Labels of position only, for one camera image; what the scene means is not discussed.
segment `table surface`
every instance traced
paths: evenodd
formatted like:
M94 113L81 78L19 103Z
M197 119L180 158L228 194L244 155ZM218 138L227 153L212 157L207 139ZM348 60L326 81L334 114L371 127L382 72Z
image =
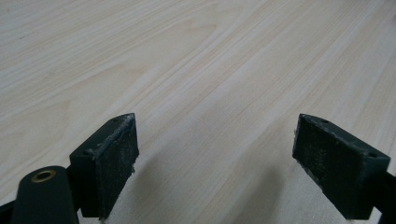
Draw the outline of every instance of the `table surface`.
M300 113L396 158L393 0L4 0L0 78L0 204L131 112L106 223L348 223L291 157Z

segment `wooden table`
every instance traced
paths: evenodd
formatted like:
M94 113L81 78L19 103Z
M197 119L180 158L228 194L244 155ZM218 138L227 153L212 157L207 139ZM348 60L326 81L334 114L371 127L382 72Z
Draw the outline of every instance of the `wooden table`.
M0 78L0 204L130 112L107 223L349 223L291 157L300 113L396 158L392 0L4 0Z

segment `wood grain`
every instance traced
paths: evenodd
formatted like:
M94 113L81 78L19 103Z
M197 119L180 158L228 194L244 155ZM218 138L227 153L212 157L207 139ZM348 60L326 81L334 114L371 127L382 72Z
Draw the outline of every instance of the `wood grain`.
M307 113L396 158L396 1L4 0L0 78L0 204L135 112L107 223L379 218L345 221L291 149Z

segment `light wood grain surface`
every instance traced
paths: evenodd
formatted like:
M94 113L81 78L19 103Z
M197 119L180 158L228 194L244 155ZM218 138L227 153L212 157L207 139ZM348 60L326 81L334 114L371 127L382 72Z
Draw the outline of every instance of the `light wood grain surface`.
M141 155L107 223L376 223L291 150L307 113L396 159L396 1L0 2L0 204L130 112Z

